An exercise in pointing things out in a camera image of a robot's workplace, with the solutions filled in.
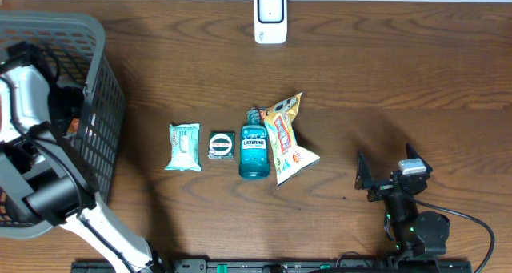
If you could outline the small green box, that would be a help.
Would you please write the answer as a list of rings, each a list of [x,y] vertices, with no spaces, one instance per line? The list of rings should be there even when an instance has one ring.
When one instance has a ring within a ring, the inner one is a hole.
[[[233,159],[234,158],[233,132],[211,132],[209,136],[209,159]]]

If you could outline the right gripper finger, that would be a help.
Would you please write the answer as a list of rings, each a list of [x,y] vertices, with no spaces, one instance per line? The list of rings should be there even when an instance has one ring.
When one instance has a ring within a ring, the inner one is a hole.
[[[366,160],[361,151],[357,152],[357,172],[355,176],[354,188],[356,190],[369,189],[373,185],[373,180],[366,164]]]
[[[420,159],[426,167],[427,173],[431,173],[433,171],[432,166],[413,148],[410,143],[406,144],[406,155],[408,159]]]

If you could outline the teal wet wipes pack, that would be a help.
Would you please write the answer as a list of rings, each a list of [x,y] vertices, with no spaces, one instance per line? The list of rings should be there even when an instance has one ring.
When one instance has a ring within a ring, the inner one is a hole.
[[[197,171],[199,162],[199,123],[169,125],[171,156],[166,171]]]

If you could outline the orange snack bag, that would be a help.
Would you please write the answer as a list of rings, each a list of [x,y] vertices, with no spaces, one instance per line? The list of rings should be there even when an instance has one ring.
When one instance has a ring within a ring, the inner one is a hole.
[[[298,93],[273,106],[259,110],[269,135],[278,187],[320,159],[319,155],[298,145],[292,127],[298,115],[301,98],[302,93]]]

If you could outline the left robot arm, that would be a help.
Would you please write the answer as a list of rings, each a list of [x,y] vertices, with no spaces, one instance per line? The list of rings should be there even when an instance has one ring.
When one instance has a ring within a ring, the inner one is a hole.
[[[84,79],[51,45],[8,46],[1,64],[1,234],[28,239],[61,227],[116,272],[171,272],[106,204],[122,93],[97,63]]]

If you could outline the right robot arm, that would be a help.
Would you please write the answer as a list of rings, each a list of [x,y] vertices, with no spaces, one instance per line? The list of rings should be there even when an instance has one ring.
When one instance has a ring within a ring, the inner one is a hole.
[[[436,257],[446,253],[450,220],[435,211],[418,210],[415,195],[427,188],[433,172],[417,151],[406,144],[406,158],[388,179],[374,179],[362,152],[357,153],[358,167],[354,188],[367,191],[370,202],[384,202],[385,232],[396,242],[402,259]]]

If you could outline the teal mouthwash bottle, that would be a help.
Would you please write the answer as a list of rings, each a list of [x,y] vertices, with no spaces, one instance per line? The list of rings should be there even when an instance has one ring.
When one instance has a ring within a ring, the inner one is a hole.
[[[261,124],[259,109],[246,113],[246,124],[240,132],[239,175],[243,179],[264,179],[270,174],[267,148],[268,134]]]

